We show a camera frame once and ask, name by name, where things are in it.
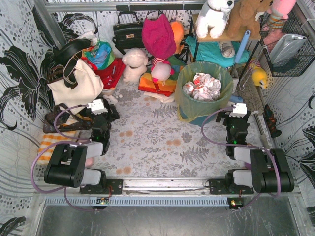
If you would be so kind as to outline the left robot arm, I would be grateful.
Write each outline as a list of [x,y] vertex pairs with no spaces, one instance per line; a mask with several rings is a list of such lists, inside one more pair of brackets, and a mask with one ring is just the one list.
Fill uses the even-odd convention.
[[111,122],[120,118],[114,105],[99,98],[87,105],[90,124],[83,123],[91,130],[91,136],[83,143],[58,143],[44,171],[44,181],[63,187],[80,188],[82,194],[112,193],[103,170],[86,167],[90,158],[106,154],[110,145]]

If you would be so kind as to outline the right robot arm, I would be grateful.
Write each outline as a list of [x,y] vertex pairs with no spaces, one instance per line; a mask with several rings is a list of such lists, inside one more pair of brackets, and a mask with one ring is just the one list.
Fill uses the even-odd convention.
[[280,148],[267,149],[246,142],[250,111],[241,117],[230,115],[229,109],[215,112],[216,122],[224,119],[227,136],[225,143],[210,140],[225,146],[226,155],[250,165],[242,170],[232,170],[229,175],[236,186],[253,188],[257,193],[292,192],[295,183],[285,153]]

